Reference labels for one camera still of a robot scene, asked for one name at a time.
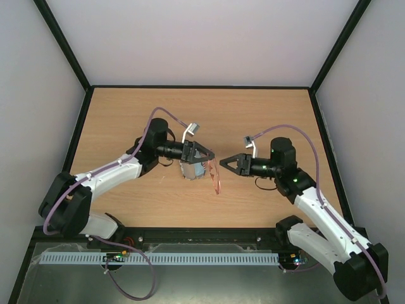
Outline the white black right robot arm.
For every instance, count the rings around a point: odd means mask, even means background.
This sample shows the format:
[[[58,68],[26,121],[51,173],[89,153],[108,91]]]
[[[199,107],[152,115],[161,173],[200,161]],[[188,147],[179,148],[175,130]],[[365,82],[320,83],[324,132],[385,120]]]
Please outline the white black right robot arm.
[[[348,300],[381,291],[388,274],[386,248],[371,243],[335,210],[310,175],[297,166],[290,139],[276,137],[270,149],[269,158],[240,153],[220,160],[220,165],[239,176],[274,180],[278,192],[311,219],[319,234],[295,215],[277,222],[277,243],[309,253],[331,273]]]

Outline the stars and stripes glasses case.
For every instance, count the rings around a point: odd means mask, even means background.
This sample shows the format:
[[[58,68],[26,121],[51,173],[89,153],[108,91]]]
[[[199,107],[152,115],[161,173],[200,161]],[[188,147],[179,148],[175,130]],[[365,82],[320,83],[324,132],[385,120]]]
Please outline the stars and stripes glasses case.
[[[188,181],[196,180],[196,176],[194,173],[194,164],[187,164],[184,162],[180,162],[180,169],[182,171],[183,177]]]

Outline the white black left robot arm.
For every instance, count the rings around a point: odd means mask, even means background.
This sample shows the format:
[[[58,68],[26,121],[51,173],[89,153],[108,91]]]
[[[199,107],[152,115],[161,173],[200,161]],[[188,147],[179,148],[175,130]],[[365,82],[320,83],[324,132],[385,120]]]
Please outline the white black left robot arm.
[[[165,119],[152,118],[142,137],[115,161],[82,174],[66,171],[58,174],[39,207],[44,234],[61,234],[66,238],[84,234],[109,239],[120,224],[112,215],[91,212],[91,204],[100,195],[146,175],[161,157],[188,165],[214,159],[215,154],[198,142],[169,140],[169,134],[171,130]]]

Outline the red sunglasses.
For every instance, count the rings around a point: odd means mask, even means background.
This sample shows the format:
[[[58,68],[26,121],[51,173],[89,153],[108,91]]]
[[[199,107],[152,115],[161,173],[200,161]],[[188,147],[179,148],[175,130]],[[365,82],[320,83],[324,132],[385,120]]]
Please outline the red sunglasses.
[[[216,158],[213,158],[212,160],[208,160],[204,164],[204,166],[213,183],[213,188],[214,188],[215,194],[219,195],[221,193],[221,178],[220,178],[220,169],[219,169],[220,166],[219,166]]]

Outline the light blue cleaning cloth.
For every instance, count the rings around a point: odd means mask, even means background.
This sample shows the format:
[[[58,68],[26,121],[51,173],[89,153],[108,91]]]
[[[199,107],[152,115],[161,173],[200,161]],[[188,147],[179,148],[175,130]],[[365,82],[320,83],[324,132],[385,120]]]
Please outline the light blue cleaning cloth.
[[[204,162],[194,164],[194,173],[197,179],[203,178],[206,173],[206,167]]]

